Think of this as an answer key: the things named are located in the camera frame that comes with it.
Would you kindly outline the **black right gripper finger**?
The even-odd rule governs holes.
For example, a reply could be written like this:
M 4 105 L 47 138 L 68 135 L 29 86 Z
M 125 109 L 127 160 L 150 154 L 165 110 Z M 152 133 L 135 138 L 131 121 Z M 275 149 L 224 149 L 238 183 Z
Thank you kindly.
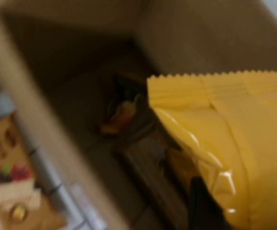
M 190 182 L 188 228 L 190 230 L 227 230 L 229 228 L 221 207 L 208 192 L 202 178 L 197 176 Z

